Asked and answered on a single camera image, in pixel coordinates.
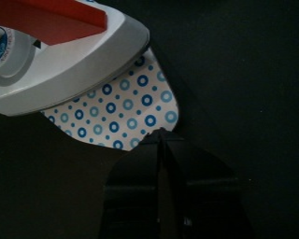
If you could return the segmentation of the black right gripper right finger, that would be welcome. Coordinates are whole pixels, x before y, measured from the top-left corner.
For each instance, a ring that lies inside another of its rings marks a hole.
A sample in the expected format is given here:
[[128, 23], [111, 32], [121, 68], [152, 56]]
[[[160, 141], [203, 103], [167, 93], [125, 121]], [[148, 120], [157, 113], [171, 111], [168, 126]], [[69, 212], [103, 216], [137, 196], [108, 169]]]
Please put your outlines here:
[[182, 239], [254, 239], [234, 170], [176, 133], [159, 136]]

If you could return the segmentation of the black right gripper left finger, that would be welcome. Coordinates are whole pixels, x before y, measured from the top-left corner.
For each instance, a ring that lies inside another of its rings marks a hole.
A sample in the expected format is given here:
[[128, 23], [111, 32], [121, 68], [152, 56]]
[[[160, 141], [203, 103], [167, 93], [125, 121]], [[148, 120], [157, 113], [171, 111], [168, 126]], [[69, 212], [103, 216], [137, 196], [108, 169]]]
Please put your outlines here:
[[145, 135], [112, 167], [99, 239], [159, 239], [160, 132]]

